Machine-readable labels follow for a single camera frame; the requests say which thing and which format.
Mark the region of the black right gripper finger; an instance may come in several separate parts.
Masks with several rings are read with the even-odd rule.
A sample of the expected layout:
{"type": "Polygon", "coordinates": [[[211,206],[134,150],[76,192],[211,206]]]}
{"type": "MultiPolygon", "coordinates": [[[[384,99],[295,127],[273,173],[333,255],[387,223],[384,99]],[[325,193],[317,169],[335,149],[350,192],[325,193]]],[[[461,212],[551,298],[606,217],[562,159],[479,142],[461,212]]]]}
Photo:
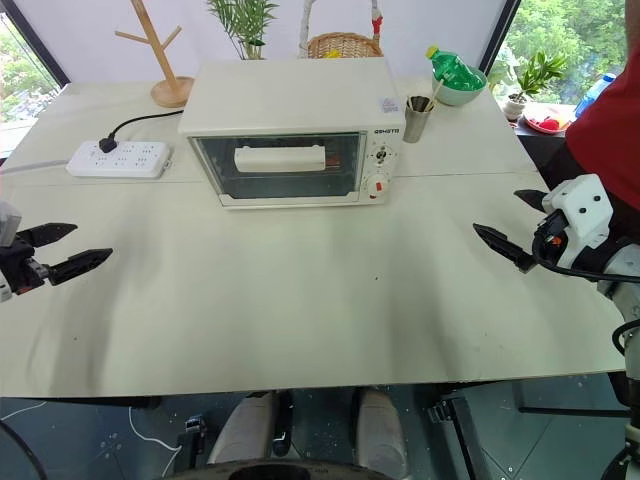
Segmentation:
{"type": "Polygon", "coordinates": [[[528,273],[535,266],[534,257],[502,232],[477,223],[473,224],[473,229],[491,250],[512,262],[521,273],[528,273]]]}
{"type": "Polygon", "coordinates": [[[514,195],[531,208],[537,211],[544,211],[543,199],[547,195],[546,192],[533,189],[522,189],[516,190],[514,195]]]}

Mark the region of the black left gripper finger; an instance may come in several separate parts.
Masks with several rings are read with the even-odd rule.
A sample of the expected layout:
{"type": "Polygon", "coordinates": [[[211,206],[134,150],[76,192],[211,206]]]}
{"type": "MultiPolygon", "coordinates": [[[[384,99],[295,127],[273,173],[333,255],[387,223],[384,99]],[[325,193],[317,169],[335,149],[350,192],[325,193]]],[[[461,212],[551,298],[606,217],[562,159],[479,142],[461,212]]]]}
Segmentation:
{"type": "Polygon", "coordinates": [[[21,230],[17,237],[32,247],[43,247],[61,240],[77,228],[75,224],[50,222],[21,230]]]}
{"type": "Polygon", "coordinates": [[[48,267],[48,280],[52,286],[65,283],[96,269],[112,253],[112,248],[101,248],[86,250],[68,257],[65,261],[48,267]]]}

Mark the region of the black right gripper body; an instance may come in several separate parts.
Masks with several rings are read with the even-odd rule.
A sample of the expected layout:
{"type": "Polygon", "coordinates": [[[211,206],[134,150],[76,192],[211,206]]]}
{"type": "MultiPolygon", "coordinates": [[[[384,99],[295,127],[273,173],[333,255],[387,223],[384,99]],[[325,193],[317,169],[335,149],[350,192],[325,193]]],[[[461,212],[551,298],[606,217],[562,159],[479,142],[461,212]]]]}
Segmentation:
{"type": "Polygon", "coordinates": [[[557,264],[568,245],[566,216],[554,210],[538,225],[532,241],[532,255],[540,263],[557,264]]]}

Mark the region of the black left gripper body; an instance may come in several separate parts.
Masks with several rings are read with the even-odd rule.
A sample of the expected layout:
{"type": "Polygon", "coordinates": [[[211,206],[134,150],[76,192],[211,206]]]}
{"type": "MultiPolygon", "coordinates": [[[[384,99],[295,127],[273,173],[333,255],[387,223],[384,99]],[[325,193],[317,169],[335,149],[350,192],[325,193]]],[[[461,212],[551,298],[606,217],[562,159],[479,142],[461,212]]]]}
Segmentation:
{"type": "Polygon", "coordinates": [[[1,247],[1,295],[21,295],[44,284],[49,267],[34,259],[35,248],[47,243],[43,234],[18,234],[1,247]]]}

